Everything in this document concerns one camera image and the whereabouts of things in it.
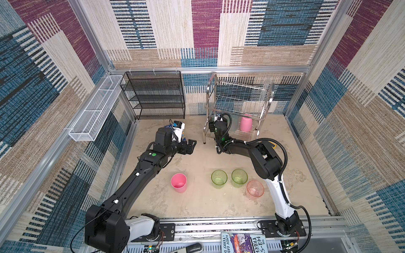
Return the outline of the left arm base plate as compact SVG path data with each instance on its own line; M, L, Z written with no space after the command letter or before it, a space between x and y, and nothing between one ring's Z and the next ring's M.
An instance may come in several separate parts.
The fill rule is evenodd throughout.
M158 230L158 236L153 238L153 242L174 241L175 240L175 223L161 223Z

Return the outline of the teal cup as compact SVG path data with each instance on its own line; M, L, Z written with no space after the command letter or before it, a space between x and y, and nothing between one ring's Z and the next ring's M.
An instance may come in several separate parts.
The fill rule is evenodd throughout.
M230 132L235 132L239 129L239 116L235 114L231 114L232 124L230 128Z

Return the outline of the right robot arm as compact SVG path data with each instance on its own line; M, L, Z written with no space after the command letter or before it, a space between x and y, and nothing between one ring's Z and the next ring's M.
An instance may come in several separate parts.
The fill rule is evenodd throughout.
M289 236L302 225L297 213L302 209L308 219L308 238L312 236L312 224L308 211L303 206L295 206L290 202L283 181L283 172L288 164L288 153L282 144L275 139L259 138L243 141L229 135L232 117L224 113L216 119L208 121L210 132L215 134L216 151L220 155L241 155L250 158L257 175L264 179L275 204L275 217L278 232L281 236Z

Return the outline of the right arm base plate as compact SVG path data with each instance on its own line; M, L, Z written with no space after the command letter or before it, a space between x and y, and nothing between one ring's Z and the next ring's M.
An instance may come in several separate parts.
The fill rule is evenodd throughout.
M307 236L307 231L301 220L289 225L277 220L261 220L257 226L266 238Z

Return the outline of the green cup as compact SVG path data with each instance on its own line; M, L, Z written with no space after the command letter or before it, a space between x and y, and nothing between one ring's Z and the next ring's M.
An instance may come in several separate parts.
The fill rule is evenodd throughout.
M248 174L243 169L235 169L232 174L232 185L235 188L241 188L248 181Z
M227 173L223 170L215 170L211 174L211 181L216 189L220 189L228 181Z

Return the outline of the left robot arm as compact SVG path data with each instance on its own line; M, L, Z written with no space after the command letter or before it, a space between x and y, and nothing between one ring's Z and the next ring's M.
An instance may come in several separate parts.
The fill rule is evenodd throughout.
M160 219L144 213L129 219L128 213L147 184L171 162L176 154L190 155L197 144L183 137L185 124L174 121L159 128L155 141L141 154L132 174L101 205L92 205L85 214L84 242L105 253L121 253L127 243L140 237L160 236Z

